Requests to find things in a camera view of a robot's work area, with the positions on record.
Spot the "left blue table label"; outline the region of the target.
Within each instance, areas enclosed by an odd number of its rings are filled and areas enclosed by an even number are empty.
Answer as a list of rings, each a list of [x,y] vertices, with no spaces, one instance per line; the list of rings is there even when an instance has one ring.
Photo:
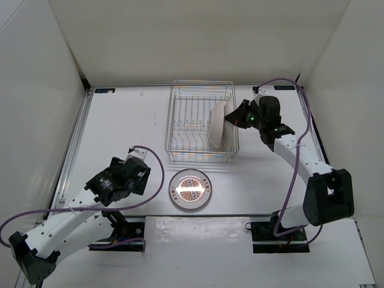
[[[115,93],[115,88],[97,88],[94,91],[95,94],[112,94]]]

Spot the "white ribbed plate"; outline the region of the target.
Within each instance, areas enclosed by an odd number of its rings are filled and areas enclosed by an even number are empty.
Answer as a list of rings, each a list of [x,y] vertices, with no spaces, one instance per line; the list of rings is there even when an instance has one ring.
[[[209,113],[208,140],[210,144],[218,149],[226,137],[226,125],[224,123],[226,101],[218,102]]]

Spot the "blue table label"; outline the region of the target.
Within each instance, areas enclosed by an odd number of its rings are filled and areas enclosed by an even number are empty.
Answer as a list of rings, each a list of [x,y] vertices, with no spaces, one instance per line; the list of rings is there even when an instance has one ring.
[[[293,85],[274,85],[276,91],[292,91],[295,90]]]
[[[115,93],[115,88],[97,88],[94,91],[95,94],[112,94]]]

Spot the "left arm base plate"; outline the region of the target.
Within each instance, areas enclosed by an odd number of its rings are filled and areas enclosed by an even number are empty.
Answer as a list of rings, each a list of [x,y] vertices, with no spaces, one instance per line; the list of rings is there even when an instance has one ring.
[[[120,232],[92,243],[89,251],[144,252],[145,217],[128,217],[126,221]]]

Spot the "plain white plate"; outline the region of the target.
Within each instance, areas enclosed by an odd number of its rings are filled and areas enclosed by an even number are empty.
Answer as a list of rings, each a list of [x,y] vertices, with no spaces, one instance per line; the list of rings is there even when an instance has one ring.
[[[233,112],[233,103],[229,100],[226,101],[224,105],[224,117]],[[223,146],[232,146],[233,143],[233,129],[234,126],[227,120],[224,119],[223,122],[223,134],[222,134],[222,145]]]

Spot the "right blue table label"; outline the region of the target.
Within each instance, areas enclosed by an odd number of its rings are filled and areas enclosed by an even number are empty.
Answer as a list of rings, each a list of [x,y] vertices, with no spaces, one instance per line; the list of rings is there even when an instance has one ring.
[[[295,90],[293,85],[274,85],[276,91],[292,91]]]

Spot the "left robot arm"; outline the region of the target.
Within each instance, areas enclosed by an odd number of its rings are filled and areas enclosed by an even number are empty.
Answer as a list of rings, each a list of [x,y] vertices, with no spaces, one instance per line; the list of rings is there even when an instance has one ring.
[[[150,172],[137,157],[114,157],[109,167],[85,184],[67,212],[53,215],[26,233],[13,233],[8,239],[11,252],[28,282],[42,283],[59,262],[96,241],[123,238],[128,226],[125,217],[103,208],[131,193],[143,195]]]

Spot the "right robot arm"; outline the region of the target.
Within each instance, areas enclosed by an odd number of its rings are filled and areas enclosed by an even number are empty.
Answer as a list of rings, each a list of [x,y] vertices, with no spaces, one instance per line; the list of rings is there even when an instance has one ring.
[[[326,164],[302,145],[295,132],[282,123],[277,97],[244,100],[224,118],[238,128],[257,129],[261,141],[293,168],[292,178],[300,177],[306,185],[302,204],[288,206],[284,202],[272,217],[269,232],[273,238],[282,240],[302,227],[317,227],[354,215],[351,174]]]

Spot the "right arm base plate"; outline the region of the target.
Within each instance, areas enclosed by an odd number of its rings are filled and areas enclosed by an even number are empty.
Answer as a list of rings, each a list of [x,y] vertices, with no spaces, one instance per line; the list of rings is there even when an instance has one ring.
[[[254,254],[309,253],[307,235],[304,229],[276,237],[274,226],[269,222],[247,222],[246,231],[251,232]]]

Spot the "orange patterned round plate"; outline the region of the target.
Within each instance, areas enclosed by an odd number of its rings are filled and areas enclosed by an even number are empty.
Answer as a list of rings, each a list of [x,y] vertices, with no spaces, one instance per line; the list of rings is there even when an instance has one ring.
[[[184,211],[202,209],[212,195],[212,183],[198,169],[183,169],[172,176],[168,186],[171,202]]]

